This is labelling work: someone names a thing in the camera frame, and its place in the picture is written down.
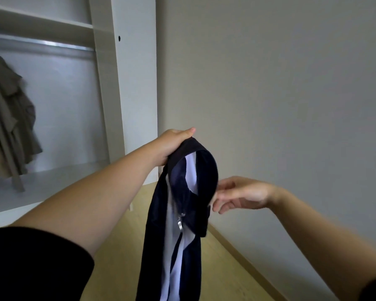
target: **zipper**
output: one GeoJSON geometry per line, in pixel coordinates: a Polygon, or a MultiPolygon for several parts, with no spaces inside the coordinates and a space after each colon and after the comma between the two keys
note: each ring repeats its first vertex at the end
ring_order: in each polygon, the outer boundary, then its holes
{"type": "Polygon", "coordinates": [[[178,227],[180,228],[180,232],[182,232],[182,217],[185,216],[185,213],[181,213],[179,216],[178,216],[178,221],[177,221],[177,225],[178,227]]]}

